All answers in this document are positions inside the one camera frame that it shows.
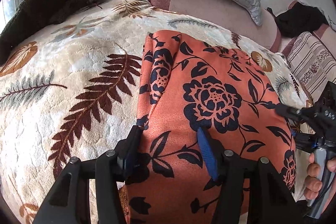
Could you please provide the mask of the black garment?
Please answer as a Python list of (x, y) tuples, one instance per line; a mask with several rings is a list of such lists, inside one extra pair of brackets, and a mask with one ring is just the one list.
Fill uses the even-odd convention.
[(281, 36), (293, 38), (303, 32), (318, 30), (323, 24), (329, 25), (323, 13), (317, 7), (311, 7), (296, 2), (286, 12), (276, 16), (270, 7), (266, 10), (274, 17)]

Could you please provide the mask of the striped floral pillow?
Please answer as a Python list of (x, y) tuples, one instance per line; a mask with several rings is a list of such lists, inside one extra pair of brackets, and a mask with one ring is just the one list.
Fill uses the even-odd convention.
[(327, 82), (335, 83), (335, 58), (310, 32), (303, 32), (295, 39), (286, 59), (292, 73), (314, 102), (320, 98)]

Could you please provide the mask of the cream leaf-pattern fleece blanket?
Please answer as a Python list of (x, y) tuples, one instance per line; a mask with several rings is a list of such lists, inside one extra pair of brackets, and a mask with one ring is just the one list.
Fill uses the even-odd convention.
[[(102, 0), (26, 39), (1, 68), (1, 195), (20, 223), (31, 223), (71, 156), (94, 159), (137, 124), (143, 46), (160, 30), (239, 49), (262, 69), (279, 102), (307, 96), (284, 57), (230, 30), (169, 25), (177, 16), (147, 0)], [(296, 154), (295, 200), (306, 157)]]

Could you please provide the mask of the orange floral cloth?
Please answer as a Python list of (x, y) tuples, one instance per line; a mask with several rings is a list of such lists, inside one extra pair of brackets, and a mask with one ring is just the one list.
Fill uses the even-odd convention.
[(209, 223), (220, 192), (197, 130), (245, 159), (267, 157), (294, 189), (295, 143), (278, 95), (245, 52), (160, 30), (143, 46), (136, 165), (126, 180), (128, 223)]

